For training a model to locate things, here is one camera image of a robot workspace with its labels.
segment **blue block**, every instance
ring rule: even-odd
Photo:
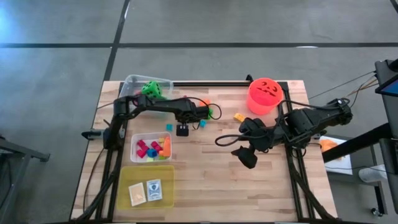
[[[206,121],[205,120],[200,120],[199,126],[204,128],[206,126]]]
[[[166,124],[166,131],[173,131],[173,125],[172,124]]]
[[[147,155],[148,155],[148,157],[155,158],[157,156],[157,152],[155,149],[148,149]]]

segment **clear plastic tray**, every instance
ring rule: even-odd
[[[156,81],[160,88],[162,89],[162,96],[165,98],[170,98],[173,93],[173,82],[163,78],[146,77],[143,75],[129,75],[124,81],[122,90],[120,92],[119,98],[124,96],[134,96],[141,92],[142,87],[150,82]],[[131,103],[130,110],[133,110],[135,106]]]
[[[171,134],[168,133],[168,132],[134,134],[134,135],[131,137],[131,153],[130,153],[130,160],[133,161],[133,162],[148,162],[148,161],[147,161],[147,158],[148,158],[147,155],[145,155],[143,158],[141,158],[141,157],[139,157],[139,156],[137,155],[137,150],[140,149],[140,147],[137,145],[137,142],[138,142],[139,140],[143,140],[143,141],[145,142],[145,144],[146,144],[149,148],[151,148],[150,144],[151,144],[153,141],[159,141],[159,138],[166,138],[166,137],[169,137],[169,138],[170,138],[170,152],[173,153],[173,150],[172,150],[172,136],[171,136]],[[167,159],[162,159],[162,160],[160,160],[160,159],[159,159],[159,155],[158,155],[158,156],[156,156],[156,157],[154,158],[154,161],[151,161],[151,162],[169,161],[169,160],[171,160],[171,158],[172,158],[172,157],[170,156],[170,157],[168,157]]]

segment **green dice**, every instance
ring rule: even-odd
[[[162,89],[156,81],[146,83],[141,90],[141,93],[147,95],[149,98],[162,99]]]

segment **yellow plastic tray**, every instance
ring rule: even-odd
[[[147,197],[147,181],[154,179],[160,179],[163,199],[131,206],[129,186],[142,182]],[[116,199],[117,209],[172,207],[174,207],[174,166],[129,166],[121,169]]]

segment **playing card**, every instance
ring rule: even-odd
[[[145,197],[144,184],[139,183],[130,186],[129,192],[130,192],[131,206],[136,206],[144,202],[147,202],[147,199]]]
[[[148,202],[161,200],[163,198],[162,184],[160,184],[160,179],[147,181],[147,195]]]

